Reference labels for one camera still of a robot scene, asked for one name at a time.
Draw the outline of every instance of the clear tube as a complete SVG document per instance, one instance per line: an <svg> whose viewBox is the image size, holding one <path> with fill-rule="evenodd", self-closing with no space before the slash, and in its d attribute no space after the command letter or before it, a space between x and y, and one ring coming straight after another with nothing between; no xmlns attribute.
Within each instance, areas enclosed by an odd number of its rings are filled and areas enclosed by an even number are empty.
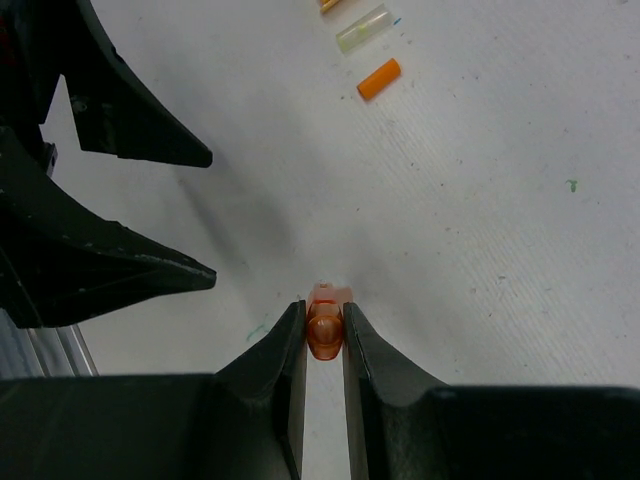
<svg viewBox="0 0 640 480"><path fill-rule="evenodd" d="M342 53L360 45L369 37L381 32L393 24L393 15L384 4L367 13L353 25L336 35Z"/></svg>

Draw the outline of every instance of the green mark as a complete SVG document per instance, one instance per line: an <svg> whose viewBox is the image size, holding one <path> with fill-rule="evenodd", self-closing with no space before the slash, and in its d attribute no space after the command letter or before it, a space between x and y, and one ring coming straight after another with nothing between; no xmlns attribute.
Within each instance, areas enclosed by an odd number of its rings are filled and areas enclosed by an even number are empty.
<svg viewBox="0 0 640 480"><path fill-rule="evenodd" d="M567 183L569 184L569 188L571 188L571 193L576 193L576 190L578 189L578 181L577 180L567 180L564 183L565 183L565 185Z"/></svg>
<svg viewBox="0 0 640 480"><path fill-rule="evenodd" d="M253 337L256 333L258 333L258 332L266 332L266 331L267 331L267 327L263 323L258 328L255 328L251 332L249 332L249 335L247 335L247 342L250 342L251 341L251 337Z"/></svg>

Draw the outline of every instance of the white table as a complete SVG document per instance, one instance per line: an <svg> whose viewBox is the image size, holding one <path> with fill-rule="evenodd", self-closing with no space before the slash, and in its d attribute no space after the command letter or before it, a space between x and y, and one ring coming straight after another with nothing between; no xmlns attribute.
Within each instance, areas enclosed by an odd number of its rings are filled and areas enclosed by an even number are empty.
<svg viewBox="0 0 640 480"><path fill-rule="evenodd" d="M93 3L216 160L83 153L60 90L54 179L219 272L84 323L101 373L219 370L323 279L446 382L640 385L640 2L389 0L346 57L377 0ZM348 478L341 365L308 378L304 478Z"/></svg>

